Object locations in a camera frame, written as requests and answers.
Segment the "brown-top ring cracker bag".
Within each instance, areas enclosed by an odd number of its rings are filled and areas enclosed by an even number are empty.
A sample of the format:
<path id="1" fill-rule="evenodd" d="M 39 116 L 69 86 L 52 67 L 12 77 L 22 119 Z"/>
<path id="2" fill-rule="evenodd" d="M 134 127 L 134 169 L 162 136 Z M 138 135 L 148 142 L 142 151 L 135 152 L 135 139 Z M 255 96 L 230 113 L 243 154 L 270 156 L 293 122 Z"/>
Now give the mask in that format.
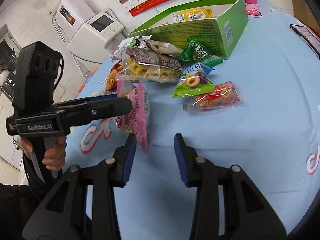
<path id="1" fill-rule="evenodd" d="M 118 81 L 176 83 L 182 72 L 180 61 L 146 48 L 128 47 L 122 66 L 116 74 Z"/>

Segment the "blue triangular packet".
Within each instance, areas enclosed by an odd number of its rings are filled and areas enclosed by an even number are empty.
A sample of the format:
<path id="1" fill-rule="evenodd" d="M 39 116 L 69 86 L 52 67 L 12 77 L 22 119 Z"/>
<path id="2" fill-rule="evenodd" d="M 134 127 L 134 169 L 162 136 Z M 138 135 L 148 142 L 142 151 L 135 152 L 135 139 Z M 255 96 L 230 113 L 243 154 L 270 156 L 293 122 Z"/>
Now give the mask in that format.
<path id="1" fill-rule="evenodd" d="M 191 66 L 185 67 L 182 70 L 182 75 L 191 75 L 196 74 L 197 72 L 203 72 L 204 74 L 208 75 L 213 70 L 213 67 L 207 66 L 203 63 L 195 63 Z"/>

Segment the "red rice cracker packet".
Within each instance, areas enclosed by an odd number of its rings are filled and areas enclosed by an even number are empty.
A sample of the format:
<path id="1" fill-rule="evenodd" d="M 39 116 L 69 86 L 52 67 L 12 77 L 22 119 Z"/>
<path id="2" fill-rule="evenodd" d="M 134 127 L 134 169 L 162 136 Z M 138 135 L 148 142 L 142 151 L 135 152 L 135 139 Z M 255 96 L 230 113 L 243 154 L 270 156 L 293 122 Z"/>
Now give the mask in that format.
<path id="1" fill-rule="evenodd" d="M 242 101 L 238 88 L 231 81 L 215 86 L 215 91 L 192 96 L 183 104 L 183 109 L 188 112 L 214 110 L 231 107 Z"/>

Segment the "green plum candy packet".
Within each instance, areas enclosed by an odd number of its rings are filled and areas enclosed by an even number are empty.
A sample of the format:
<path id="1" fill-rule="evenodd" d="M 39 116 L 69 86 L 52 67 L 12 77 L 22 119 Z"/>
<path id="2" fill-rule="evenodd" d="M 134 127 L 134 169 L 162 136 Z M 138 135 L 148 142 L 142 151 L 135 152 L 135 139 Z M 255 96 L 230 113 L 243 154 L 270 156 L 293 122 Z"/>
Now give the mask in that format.
<path id="1" fill-rule="evenodd" d="M 203 71 L 182 74 L 172 94 L 173 98 L 185 98 L 215 91 L 215 85 Z"/>

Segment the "yellow snack bag white label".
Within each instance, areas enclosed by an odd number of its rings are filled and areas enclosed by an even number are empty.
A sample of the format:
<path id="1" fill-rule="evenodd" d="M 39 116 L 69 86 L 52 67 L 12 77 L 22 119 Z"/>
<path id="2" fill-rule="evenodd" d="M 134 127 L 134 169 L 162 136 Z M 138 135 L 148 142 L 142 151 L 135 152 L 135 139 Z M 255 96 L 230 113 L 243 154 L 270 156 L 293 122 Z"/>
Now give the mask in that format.
<path id="1" fill-rule="evenodd" d="M 173 22 L 204 20 L 211 18 L 212 15 L 213 11 L 211 8 L 191 8 L 177 12 L 174 16 Z"/>

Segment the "light blue cartoon tablecloth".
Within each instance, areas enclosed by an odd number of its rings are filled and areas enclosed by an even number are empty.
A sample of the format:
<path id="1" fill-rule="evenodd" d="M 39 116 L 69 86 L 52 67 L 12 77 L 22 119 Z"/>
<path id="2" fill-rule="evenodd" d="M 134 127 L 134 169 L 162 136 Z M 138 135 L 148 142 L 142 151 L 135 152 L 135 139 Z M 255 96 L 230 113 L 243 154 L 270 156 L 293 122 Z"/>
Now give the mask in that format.
<path id="1" fill-rule="evenodd" d="M 281 219 L 300 229 L 319 191 L 319 58 L 291 30 L 298 20 L 258 2 L 213 83 L 231 81 L 242 101 L 186 112 L 172 83 L 146 83 L 149 149 L 137 147 L 127 185 L 114 191 L 122 239 L 188 239 L 196 189 L 181 180 L 174 151 L 180 133 L 215 165 L 239 165 Z"/>

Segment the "brown cardboard box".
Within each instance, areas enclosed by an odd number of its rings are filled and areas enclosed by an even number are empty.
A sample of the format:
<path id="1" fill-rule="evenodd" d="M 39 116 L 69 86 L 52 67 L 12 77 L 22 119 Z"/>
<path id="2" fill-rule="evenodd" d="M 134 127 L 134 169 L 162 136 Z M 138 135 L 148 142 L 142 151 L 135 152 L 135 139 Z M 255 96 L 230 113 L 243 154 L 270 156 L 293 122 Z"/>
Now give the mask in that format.
<path id="1" fill-rule="evenodd" d="M 319 0 L 292 0 L 294 16 L 319 33 Z"/>

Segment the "black smartphone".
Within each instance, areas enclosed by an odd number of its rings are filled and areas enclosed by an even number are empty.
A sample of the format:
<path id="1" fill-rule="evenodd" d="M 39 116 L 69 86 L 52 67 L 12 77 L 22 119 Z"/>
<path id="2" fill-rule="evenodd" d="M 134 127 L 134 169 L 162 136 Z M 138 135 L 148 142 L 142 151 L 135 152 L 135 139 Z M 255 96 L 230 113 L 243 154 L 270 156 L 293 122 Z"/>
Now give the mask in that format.
<path id="1" fill-rule="evenodd" d="M 319 37 L 313 31 L 311 31 L 308 27 L 303 25 L 291 24 L 290 29 L 294 31 L 320 59 Z"/>

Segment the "pink snack bag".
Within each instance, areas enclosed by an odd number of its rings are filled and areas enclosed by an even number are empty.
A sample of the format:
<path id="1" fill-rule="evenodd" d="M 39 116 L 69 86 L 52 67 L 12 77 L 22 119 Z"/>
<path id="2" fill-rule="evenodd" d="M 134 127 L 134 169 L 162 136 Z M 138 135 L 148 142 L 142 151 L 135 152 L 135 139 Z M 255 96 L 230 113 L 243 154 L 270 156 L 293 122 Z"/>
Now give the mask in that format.
<path id="1" fill-rule="evenodd" d="M 132 103 L 132 110 L 128 115 L 115 119 L 117 128 L 129 135 L 136 135 L 137 143 L 145 152 L 149 149 L 149 94 L 142 83 L 133 85 L 128 80 L 119 80 L 117 96 L 127 97 Z"/>

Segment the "orange cracker snack bag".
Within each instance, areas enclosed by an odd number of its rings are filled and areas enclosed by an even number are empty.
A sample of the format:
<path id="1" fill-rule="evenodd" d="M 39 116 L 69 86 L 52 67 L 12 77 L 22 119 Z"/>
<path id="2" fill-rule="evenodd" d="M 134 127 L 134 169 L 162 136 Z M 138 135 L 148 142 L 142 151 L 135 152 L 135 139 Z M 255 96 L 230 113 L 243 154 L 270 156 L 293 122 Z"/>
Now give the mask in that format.
<path id="1" fill-rule="evenodd" d="M 116 75 L 123 70 L 121 62 L 116 63 L 110 70 L 110 73 L 106 79 L 105 94 L 108 94 L 112 90 L 117 88 Z"/>

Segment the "white cartoon snack bag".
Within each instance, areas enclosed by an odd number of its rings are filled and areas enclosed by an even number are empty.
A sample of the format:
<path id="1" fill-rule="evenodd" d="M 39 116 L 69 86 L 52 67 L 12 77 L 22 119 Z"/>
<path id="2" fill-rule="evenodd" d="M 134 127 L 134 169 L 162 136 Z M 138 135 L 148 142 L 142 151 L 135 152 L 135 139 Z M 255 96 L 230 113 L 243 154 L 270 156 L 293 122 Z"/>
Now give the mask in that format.
<path id="1" fill-rule="evenodd" d="M 121 41 L 117 49 L 112 54 L 112 60 L 121 60 L 123 58 L 123 54 L 126 52 L 127 48 L 146 48 L 147 41 L 152 38 L 151 35 L 149 36 L 135 36 L 125 38 Z"/>

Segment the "dark green triangular packet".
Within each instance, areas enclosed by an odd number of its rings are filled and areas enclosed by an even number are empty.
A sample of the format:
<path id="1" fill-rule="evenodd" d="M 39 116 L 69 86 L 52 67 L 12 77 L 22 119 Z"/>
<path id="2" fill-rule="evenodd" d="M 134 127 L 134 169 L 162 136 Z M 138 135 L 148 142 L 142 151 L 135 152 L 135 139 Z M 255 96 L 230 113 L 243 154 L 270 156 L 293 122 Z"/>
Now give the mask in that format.
<path id="1" fill-rule="evenodd" d="M 202 63 L 208 67 L 214 67 L 223 63 L 223 59 L 213 55 L 209 50 L 200 42 L 191 38 L 187 39 L 188 46 L 180 56 L 180 61 L 185 63 Z"/>

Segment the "green cardboard box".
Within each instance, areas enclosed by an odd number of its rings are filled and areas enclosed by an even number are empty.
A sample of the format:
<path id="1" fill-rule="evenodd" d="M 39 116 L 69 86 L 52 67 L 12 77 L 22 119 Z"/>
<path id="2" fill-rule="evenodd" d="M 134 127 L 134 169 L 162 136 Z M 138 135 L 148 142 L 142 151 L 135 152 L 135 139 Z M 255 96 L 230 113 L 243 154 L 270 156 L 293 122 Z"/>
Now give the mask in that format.
<path id="1" fill-rule="evenodd" d="M 199 12 L 186 21 L 179 13 L 187 9 L 210 9 L 213 15 L 204 18 Z M 247 23 L 244 0 L 198 0 L 164 10 L 129 33 L 129 37 L 151 35 L 156 41 L 182 49 L 195 40 L 214 55 L 228 59 Z"/>

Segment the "white chocolate chip cookie packet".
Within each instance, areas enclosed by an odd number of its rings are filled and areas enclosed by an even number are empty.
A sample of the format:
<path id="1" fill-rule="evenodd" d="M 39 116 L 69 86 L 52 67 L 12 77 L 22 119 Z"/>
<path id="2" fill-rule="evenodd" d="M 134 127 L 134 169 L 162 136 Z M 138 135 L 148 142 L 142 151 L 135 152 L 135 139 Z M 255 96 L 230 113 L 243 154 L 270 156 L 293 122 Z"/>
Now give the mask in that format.
<path id="1" fill-rule="evenodd" d="M 159 42 L 154 40 L 147 40 L 146 41 L 147 47 L 154 52 L 169 55 L 172 57 L 180 57 L 184 50 L 181 48 L 176 47 L 173 44 L 170 44 L 168 42 Z"/>

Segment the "white water dispenser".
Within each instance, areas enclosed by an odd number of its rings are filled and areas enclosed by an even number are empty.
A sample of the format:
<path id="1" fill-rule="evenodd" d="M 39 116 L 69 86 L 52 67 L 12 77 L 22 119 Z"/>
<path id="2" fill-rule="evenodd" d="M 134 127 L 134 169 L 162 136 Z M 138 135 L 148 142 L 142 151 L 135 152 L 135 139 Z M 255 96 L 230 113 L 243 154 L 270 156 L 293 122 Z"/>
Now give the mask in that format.
<path id="1" fill-rule="evenodd" d="M 102 11 L 85 22 L 67 48 L 83 73 L 93 72 L 117 49 L 124 26 Z"/>

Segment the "white water purifier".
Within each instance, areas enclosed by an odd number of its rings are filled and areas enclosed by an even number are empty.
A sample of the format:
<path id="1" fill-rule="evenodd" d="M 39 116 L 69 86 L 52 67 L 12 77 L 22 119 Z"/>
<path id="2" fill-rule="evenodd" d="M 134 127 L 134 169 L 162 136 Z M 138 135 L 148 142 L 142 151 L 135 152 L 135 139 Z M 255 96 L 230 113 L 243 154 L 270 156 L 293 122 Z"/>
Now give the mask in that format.
<path id="1" fill-rule="evenodd" d="M 94 16 L 95 12 L 85 0 L 62 0 L 55 19 L 66 39 L 71 40 L 80 27 Z"/>

